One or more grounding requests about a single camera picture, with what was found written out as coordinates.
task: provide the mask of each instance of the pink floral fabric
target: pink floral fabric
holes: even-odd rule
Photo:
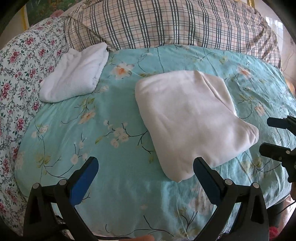
[[[18,234],[26,208],[14,178],[18,148],[41,108],[40,82],[67,51],[65,18],[47,18],[0,51],[0,216]]]

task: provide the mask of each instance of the finger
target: finger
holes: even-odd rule
[[[133,239],[122,239],[121,241],[154,241],[154,237],[152,235],[144,235]]]
[[[296,201],[296,182],[292,183],[291,187],[291,198]]]

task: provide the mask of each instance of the plaid pillow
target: plaid pillow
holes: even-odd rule
[[[275,33],[259,12],[233,0],[97,0],[66,21],[68,46],[76,50],[106,42],[110,51],[197,45],[245,53],[276,67]]]

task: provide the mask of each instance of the pillow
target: pillow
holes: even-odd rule
[[[160,165],[180,182],[203,157],[219,166],[254,145],[257,127],[236,116],[224,81],[198,71],[173,71],[141,79],[136,101]]]
[[[44,19],[0,50],[0,218],[19,235],[26,200],[14,177],[23,161],[18,148],[42,106],[39,83],[67,51],[64,28],[65,18]]]
[[[65,33],[68,47],[78,51],[101,42],[110,51],[195,45],[245,53],[281,68],[276,35],[265,18],[233,0],[91,0],[69,15]]]

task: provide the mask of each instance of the white towel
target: white towel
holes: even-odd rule
[[[224,81],[198,71],[174,71],[137,82],[136,101],[160,165],[180,182],[201,156],[219,166],[254,145],[258,129],[236,116]]]
[[[106,47],[99,43],[81,52],[69,49],[64,53],[55,70],[40,83],[40,100],[59,102],[93,92],[108,60]]]

